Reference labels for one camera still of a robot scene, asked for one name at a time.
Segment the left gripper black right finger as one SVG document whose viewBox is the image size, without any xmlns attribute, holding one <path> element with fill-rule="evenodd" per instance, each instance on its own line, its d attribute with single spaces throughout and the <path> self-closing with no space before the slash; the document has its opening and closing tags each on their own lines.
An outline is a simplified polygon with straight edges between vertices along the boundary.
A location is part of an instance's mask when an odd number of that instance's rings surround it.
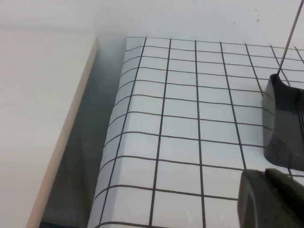
<svg viewBox="0 0 304 228">
<path fill-rule="evenodd" d="M 274 187 L 286 212 L 301 228 L 304 227 L 304 187 L 277 169 L 266 169 L 266 179 Z"/>
</svg>

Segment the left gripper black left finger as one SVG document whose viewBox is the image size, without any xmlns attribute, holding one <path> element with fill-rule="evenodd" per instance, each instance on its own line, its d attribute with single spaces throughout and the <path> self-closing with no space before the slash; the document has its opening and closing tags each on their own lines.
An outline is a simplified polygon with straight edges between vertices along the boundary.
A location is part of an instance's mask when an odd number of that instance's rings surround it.
<svg viewBox="0 0 304 228">
<path fill-rule="evenodd" d="M 245 170 L 241 174 L 237 201 L 238 220 L 241 228 L 261 228 L 263 225 L 263 200 L 267 183 L 263 173 Z"/>
</svg>

